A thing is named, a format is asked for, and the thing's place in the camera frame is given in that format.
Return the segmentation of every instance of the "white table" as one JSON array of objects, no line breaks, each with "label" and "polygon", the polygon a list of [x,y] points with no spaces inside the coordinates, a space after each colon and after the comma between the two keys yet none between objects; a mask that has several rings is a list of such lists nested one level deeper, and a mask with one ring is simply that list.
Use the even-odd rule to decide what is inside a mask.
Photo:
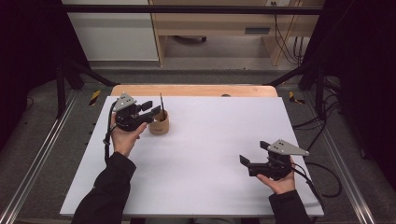
[{"label": "white table", "polygon": [[[139,104],[159,96],[134,96]],[[92,138],[68,191],[61,215],[73,216],[79,202],[105,169],[103,139],[109,96]],[[273,214],[272,191],[240,164],[239,155],[251,162],[266,162],[260,141],[282,138],[298,146],[283,101],[279,97],[163,97],[169,112],[166,135],[141,134],[130,155],[137,169],[124,209],[128,217],[264,217]],[[306,169],[300,156],[293,160]],[[307,214],[323,210],[302,177],[296,187]]]}]

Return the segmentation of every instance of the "white cabinet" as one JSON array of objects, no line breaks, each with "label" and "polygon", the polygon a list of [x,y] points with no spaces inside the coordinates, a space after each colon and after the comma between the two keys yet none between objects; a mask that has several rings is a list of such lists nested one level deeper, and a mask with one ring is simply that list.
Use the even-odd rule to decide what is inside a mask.
[{"label": "white cabinet", "polygon": [[[63,0],[64,4],[147,5],[147,0]],[[158,61],[149,13],[68,13],[88,61]]]}]

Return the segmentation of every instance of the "gray floor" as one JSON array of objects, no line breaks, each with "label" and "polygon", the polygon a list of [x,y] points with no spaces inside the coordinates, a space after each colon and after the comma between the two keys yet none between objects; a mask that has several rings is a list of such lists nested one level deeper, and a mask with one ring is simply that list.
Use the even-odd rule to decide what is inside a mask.
[{"label": "gray floor", "polygon": [[[269,63],[264,45],[259,38],[209,37],[205,43],[198,40],[171,38],[163,67],[157,63],[119,62],[92,63],[98,73],[113,81],[122,83],[216,83],[216,84],[262,84],[286,74],[295,65],[286,60],[278,67]],[[33,186],[28,189],[24,203],[18,207],[15,223],[68,223],[68,217],[59,215],[64,195],[70,186],[90,132],[98,118],[105,97],[111,88],[83,76],[86,82],[83,90],[71,91],[66,86],[68,96],[77,96],[76,103],[67,118],[52,150],[41,167]],[[300,105],[289,101],[292,90],[297,99],[308,103],[314,99],[313,91],[298,91],[295,77],[277,87],[279,96],[284,99],[291,124],[299,124],[312,119],[315,114],[311,104]],[[57,113],[56,83],[51,81],[29,93],[27,109],[6,146],[0,152],[0,211],[4,211],[17,192],[20,183],[34,162],[46,136],[55,121]],[[89,105],[92,94],[101,90],[95,105]],[[307,148],[314,139],[318,128],[295,131],[299,146]],[[334,145],[328,143],[329,136]],[[396,194],[379,171],[375,161],[361,158],[359,143],[355,140],[342,113],[334,110],[329,116],[326,131],[311,149],[307,161],[325,165],[338,172],[331,151],[336,148],[342,155],[353,183],[369,208],[375,221],[360,220],[354,206],[353,195],[346,189],[336,198],[323,198],[325,216],[317,223],[396,223]],[[308,166],[314,184],[320,192],[333,194],[337,191],[334,178],[326,171]],[[262,223],[273,223],[271,217],[263,218]]]}]

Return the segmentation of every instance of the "wooden edge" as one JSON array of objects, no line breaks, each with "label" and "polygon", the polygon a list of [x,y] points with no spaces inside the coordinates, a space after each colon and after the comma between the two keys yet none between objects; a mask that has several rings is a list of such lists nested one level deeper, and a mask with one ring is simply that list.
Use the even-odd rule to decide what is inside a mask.
[{"label": "wooden edge", "polygon": [[272,86],[255,85],[118,85],[113,88],[112,96],[124,92],[131,96],[230,96],[240,97],[277,97]]}]

